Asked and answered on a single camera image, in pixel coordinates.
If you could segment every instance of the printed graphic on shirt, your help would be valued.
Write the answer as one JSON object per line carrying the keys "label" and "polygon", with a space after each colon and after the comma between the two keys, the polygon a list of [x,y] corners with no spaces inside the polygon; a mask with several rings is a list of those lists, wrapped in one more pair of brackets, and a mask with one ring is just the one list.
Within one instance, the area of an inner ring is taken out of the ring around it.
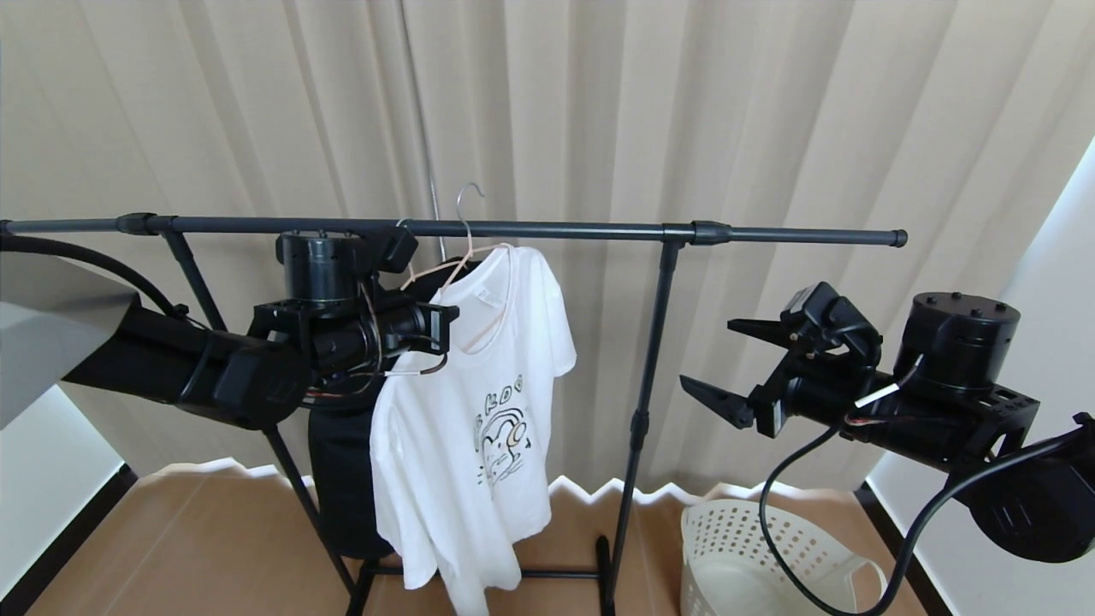
{"label": "printed graphic on shirt", "polygon": [[528,438],[529,425],[525,421],[525,409],[506,405],[514,393],[520,393],[522,375],[517,375],[512,386],[505,386],[497,394],[487,394],[483,402],[483,412],[475,417],[475,453],[480,454],[479,484],[486,481],[494,487],[521,468],[522,450],[531,450]]}

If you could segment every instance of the black garment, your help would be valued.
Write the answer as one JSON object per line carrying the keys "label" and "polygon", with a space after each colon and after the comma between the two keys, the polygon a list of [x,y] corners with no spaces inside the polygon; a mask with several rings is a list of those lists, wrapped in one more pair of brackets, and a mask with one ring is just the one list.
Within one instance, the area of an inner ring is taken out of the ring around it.
{"label": "black garment", "polygon": [[[457,279],[476,265],[479,261],[469,261]],[[446,268],[417,278],[407,292],[418,301],[429,301],[451,272],[451,268]],[[391,370],[394,363],[395,359],[389,360],[383,369]],[[308,418],[308,449],[320,500],[320,528],[334,549],[349,558],[378,559],[394,551],[377,533],[369,461],[372,409],[383,385],[383,377],[376,379],[362,393],[365,400],[360,408],[312,410]]]}

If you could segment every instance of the cylindrical motor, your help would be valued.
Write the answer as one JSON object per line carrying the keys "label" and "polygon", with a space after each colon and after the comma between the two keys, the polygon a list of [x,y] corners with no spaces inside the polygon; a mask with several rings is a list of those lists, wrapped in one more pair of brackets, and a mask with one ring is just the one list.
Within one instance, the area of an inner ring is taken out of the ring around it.
{"label": "cylindrical motor", "polygon": [[912,300],[894,373],[909,374],[923,357],[910,386],[981,395],[992,390],[1018,323],[1019,312],[995,299],[922,292]]}
{"label": "cylindrical motor", "polygon": [[287,231],[277,240],[277,259],[285,267],[289,298],[311,303],[357,297],[351,261],[343,245],[353,235],[324,231]]}

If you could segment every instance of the white wall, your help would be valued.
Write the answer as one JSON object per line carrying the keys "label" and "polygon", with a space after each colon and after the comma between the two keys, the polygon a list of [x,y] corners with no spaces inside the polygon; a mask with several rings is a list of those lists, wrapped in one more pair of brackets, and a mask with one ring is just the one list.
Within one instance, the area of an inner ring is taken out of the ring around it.
{"label": "white wall", "polygon": [[120,466],[56,386],[0,431],[0,596]]}
{"label": "white wall", "polygon": [[[1002,298],[1023,314],[1000,383],[1041,400],[1028,443],[1071,431],[1095,412],[1095,147],[1088,148]],[[887,454],[867,481],[906,532],[943,474]],[[966,509],[947,504],[917,556],[950,609],[981,614],[1091,614],[1095,555],[1064,565],[1018,559],[984,538]]]}

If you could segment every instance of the laundry basket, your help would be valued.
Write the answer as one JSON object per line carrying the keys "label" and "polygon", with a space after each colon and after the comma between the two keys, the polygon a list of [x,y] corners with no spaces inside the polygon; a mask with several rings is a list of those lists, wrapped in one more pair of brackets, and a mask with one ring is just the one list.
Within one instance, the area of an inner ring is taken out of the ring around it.
{"label": "laundry basket", "polygon": [[[760,531],[757,503],[707,501],[684,510],[683,616],[815,615],[821,611],[783,574]],[[765,508],[772,539],[791,570],[818,597],[856,612],[852,574],[875,562],[852,554],[828,533],[797,515]]]}

